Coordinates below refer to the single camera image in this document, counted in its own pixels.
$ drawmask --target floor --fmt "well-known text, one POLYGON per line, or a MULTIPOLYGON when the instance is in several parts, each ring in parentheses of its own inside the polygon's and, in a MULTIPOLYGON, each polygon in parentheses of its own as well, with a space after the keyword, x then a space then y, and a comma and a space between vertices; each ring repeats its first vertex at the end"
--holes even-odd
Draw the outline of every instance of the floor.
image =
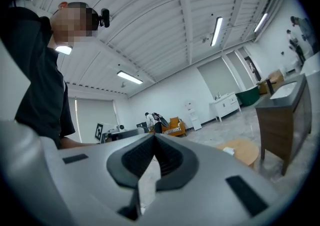
MULTIPOLYGON (((181 137, 192 142, 214 147, 233 139, 248 139, 259 147, 260 128, 255 104, 241 108, 222 118, 222 122, 210 122, 197 131, 187 132, 187 137, 181 137)), ((281 175, 282 160, 269 151, 265 151, 262 162, 260 154, 255 162, 254 170, 273 183, 279 195, 296 190, 308 175, 315 151, 319 146, 320 116, 312 122, 312 132, 305 139, 299 153, 290 163, 285 176, 281 175)), ((160 179, 160 167, 156 159, 150 163, 148 169, 139 181, 141 207, 148 209, 148 205, 155 198, 155 182, 160 179)))

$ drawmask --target wooden table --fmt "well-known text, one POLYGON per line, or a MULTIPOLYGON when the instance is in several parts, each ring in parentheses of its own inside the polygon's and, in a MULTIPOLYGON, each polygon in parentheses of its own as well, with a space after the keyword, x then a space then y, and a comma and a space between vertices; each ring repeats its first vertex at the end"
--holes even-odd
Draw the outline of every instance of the wooden table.
POLYGON ((225 147, 234 149, 234 157, 245 163, 247 166, 254 168, 255 161, 259 155, 259 147, 252 141, 246 139, 234 139, 216 146, 217 149, 223 150, 225 147))

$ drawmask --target wooden stand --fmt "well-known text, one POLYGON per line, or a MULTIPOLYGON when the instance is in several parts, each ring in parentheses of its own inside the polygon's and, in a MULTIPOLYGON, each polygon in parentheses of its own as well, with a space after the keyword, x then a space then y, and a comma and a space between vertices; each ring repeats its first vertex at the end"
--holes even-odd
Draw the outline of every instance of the wooden stand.
POLYGON ((268 150, 283 160, 282 175, 311 131, 311 99, 305 75, 281 83, 296 82, 291 94, 270 99, 268 95, 256 107, 261 135, 261 159, 268 150))

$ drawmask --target fluorescent light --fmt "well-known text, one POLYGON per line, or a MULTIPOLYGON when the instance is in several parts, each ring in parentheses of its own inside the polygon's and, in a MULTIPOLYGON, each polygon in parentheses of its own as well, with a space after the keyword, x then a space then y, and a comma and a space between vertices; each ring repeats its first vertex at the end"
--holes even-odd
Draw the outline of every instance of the fluorescent light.
POLYGON ((65 55, 70 55, 72 48, 70 46, 61 45, 58 46, 55 50, 65 55))
POLYGON ((221 29, 221 25, 222 25, 222 17, 218 17, 215 21, 215 27, 214 27, 214 32, 213 32, 213 36, 212 36, 212 40, 211 40, 211 46, 213 47, 218 39, 218 35, 221 29))
POLYGON ((137 83, 137 84, 139 84, 139 85, 143 83, 140 79, 137 79, 136 77, 131 76, 131 75, 129 75, 128 73, 123 72, 122 70, 120 70, 120 71, 117 73, 117 75, 118 75, 119 77, 121 77, 121 78, 124 78, 124 79, 126 79, 126 80, 130 80, 130 81, 132 81, 132 82, 134 82, 134 83, 137 83))
POLYGON ((261 20, 260 20, 260 22, 258 23, 258 26, 254 29, 254 32, 257 32, 257 30, 260 28, 260 26, 261 26, 261 24, 265 21, 265 19, 267 18, 267 13, 265 13, 263 16, 262 16, 262 18, 261 18, 261 20))

